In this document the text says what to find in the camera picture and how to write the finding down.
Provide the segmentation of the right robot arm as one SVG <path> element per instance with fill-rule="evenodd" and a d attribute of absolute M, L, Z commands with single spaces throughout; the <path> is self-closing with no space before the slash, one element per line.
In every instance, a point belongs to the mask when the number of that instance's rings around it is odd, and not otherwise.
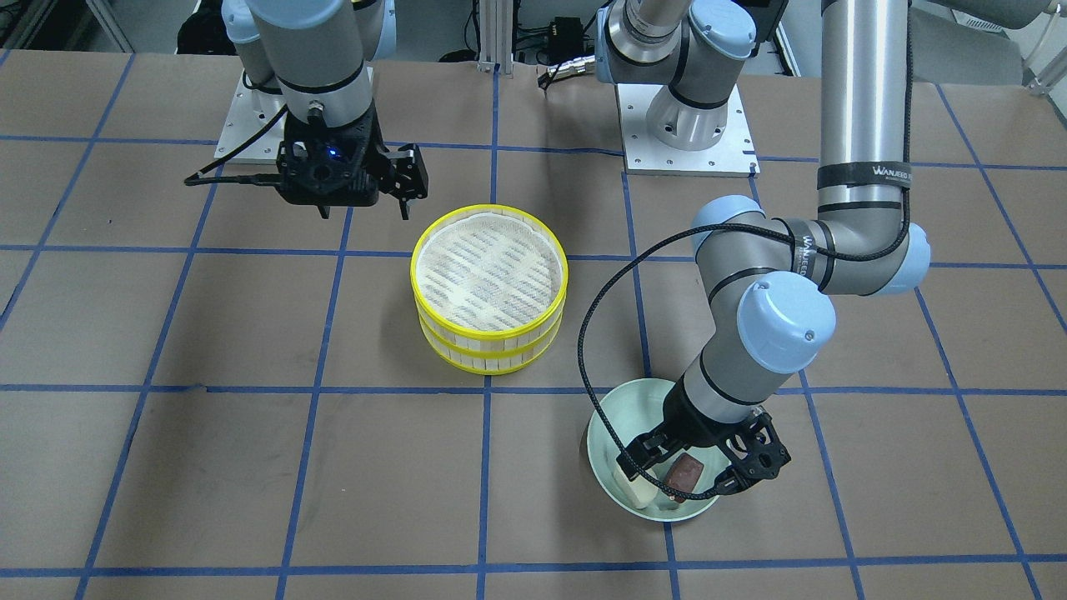
<path fill-rule="evenodd" d="M 423 151 L 386 147 L 378 124 L 363 31 L 378 32 L 378 1 L 225 1 L 221 16 L 248 82 L 283 98 L 268 126 L 282 123 L 274 173 L 221 176 L 221 185 L 273 188 L 287 203 L 370 208 L 397 198 L 403 219 L 427 198 Z"/>

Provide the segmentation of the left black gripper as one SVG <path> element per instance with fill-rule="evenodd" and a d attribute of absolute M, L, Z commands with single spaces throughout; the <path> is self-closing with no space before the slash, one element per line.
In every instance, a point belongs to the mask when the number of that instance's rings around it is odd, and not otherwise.
<path fill-rule="evenodd" d="M 663 405 L 664 419 L 650 432 L 638 435 L 618 453 L 616 463 L 625 485 L 652 483 L 664 495 L 676 493 L 653 472 L 685 448 L 716 447 L 729 464 L 702 493 L 683 494 L 686 500 L 708 500 L 733 495 L 750 489 L 757 481 L 777 478 L 781 467 L 789 464 L 789 449 L 782 443 L 764 410 L 757 407 L 739 422 L 718 422 L 700 413 L 681 390 L 668 392 Z"/>

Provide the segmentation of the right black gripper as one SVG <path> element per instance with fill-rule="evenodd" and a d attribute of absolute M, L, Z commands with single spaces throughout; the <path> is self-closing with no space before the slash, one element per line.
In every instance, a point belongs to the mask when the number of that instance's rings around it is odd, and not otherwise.
<path fill-rule="evenodd" d="M 370 208 L 378 195 L 397 198 L 401 219 L 412 204 L 429 195 L 423 148 L 409 143 L 386 147 L 373 107 L 357 122 L 339 129 L 312 122 L 291 122 L 277 156 L 278 195 L 298 206 L 316 206 L 323 220 L 332 208 Z"/>

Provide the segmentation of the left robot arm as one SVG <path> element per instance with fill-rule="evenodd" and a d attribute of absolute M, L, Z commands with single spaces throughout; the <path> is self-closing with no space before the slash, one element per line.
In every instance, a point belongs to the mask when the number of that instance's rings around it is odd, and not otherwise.
<path fill-rule="evenodd" d="M 907 293 L 929 240 L 912 221 L 912 52 L 908 1 L 822 4 L 822 151 L 815 219 L 770 219 L 746 195 L 710 201 L 689 236 L 715 332 L 664 395 L 662 422 L 623 444 L 611 478 L 647 508 L 742 493 L 789 449 L 763 402 L 834 334 L 833 295 Z M 663 84 L 649 113 L 668 147 L 715 141 L 757 23 L 732 1 L 611 1 L 598 14 L 598 76 Z"/>

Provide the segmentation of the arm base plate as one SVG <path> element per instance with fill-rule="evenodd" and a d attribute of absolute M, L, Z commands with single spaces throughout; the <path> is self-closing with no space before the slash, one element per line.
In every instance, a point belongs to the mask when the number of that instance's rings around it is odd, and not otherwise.
<path fill-rule="evenodd" d="M 713 109 L 680 102 L 664 85 L 618 84 L 630 175 L 746 178 L 761 172 L 739 88 Z"/>
<path fill-rule="evenodd" d="M 232 163 L 274 165 L 278 149 L 283 144 L 286 129 L 298 119 L 308 116 L 313 100 L 324 102 L 323 119 L 332 129 L 339 129 L 357 122 L 369 110 L 373 102 L 373 68 L 365 66 L 359 78 L 343 90 L 325 94 L 297 92 L 297 115 L 278 119 L 269 132 L 248 145 L 230 159 Z M 264 92 L 250 86 L 250 79 L 243 74 L 233 95 L 228 114 L 218 135 L 214 158 L 220 159 L 233 149 L 239 147 L 252 136 L 259 132 L 262 126 L 273 119 L 278 110 L 286 105 L 286 96 L 280 92 Z"/>

